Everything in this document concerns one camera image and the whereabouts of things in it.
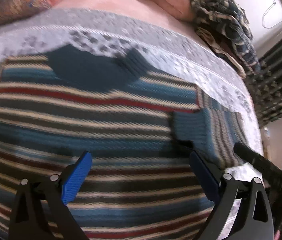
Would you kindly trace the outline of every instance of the striped blanket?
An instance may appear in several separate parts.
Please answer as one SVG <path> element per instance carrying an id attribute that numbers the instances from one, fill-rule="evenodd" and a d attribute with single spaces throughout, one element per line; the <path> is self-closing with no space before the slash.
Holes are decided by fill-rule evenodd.
<path id="1" fill-rule="evenodd" d="M 122 61 L 146 64 L 135 50 Z M 90 239 L 192 239 L 213 203 L 175 150 L 170 117 L 197 111 L 203 92 L 148 65 L 119 89 L 84 90 L 49 64 L 45 55 L 0 63 L 0 236 L 22 179 L 59 174 L 88 150 L 92 169 L 68 208 Z"/>

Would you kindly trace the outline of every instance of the curtain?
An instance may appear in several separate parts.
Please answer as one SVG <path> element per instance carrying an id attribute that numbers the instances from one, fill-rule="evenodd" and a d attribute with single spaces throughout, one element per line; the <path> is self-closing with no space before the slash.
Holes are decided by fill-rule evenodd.
<path id="1" fill-rule="evenodd" d="M 260 74 L 247 78 L 260 127 L 282 117 L 282 39 L 262 58 Z"/>

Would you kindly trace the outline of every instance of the cable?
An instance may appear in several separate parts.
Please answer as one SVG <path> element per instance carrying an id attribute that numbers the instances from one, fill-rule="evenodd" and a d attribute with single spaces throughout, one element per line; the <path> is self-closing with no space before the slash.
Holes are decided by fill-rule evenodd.
<path id="1" fill-rule="evenodd" d="M 272 27 L 268 28 L 265 26 L 265 21 L 264 21 L 264 17 L 268 14 L 268 12 L 276 5 L 276 1 L 273 1 L 273 4 L 270 5 L 270 7 L 265 11 L 265 13 L 262 16 L 262 27 L 266 28 L 266 29 L 272 29 L 273 27 L 276 27 L 278 24 L 280 24 L 282 22 L 282 20 L 280 22 L 278 22 L 277 24 L 273 25 Z"/>

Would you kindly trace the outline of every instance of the blue gripper pad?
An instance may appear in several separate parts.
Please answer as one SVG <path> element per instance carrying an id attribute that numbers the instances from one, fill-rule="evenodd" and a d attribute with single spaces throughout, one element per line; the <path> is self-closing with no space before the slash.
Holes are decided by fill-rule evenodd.
<path id="1" fill-rule="evenodd" d="M 85 152 L 84 155 L 84 157 L 80 158 L 81 161 L 75 164 L 76 167 L 72 174 L 62 185 L 61 199 L 64 205 L 75 199 L 77 192 L 91 169 L 92 155 L 89 152 Z"/>

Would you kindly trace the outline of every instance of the metal screw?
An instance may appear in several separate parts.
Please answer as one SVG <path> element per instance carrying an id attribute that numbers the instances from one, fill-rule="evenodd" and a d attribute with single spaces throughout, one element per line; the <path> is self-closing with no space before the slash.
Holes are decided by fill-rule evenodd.
<path id="1" fill-rule="evenodd" d="M 225 173 L 225 174 L 223 174 L 223 178 L 230 180 L 230 179 L 232 179 L 232 176 L 229 173 Z"/>
<path id="2" fill-rule="evenodd" d="M 51 181 L 57 181 L 59 179 L 59 176 L 57 175 L 57 174 L 53 174 L 53 175 L 51 175 L 51 177 L 50 177 L 50 180 Z"/>
<path id="3" fill-rule="evenodd" d="M 260 184 L 260 183 L 261 183 L 261 180 L 260 180 L 258 177 L 255 177 L 253 180 L 254 180 L 254 182 L 257 183 L 257 184 Z"/>
<path id="4" fill-rule="evenodd" d="M 28 179 L 22 179 L 21 184 L 26 185 L 28 183 Z"/>

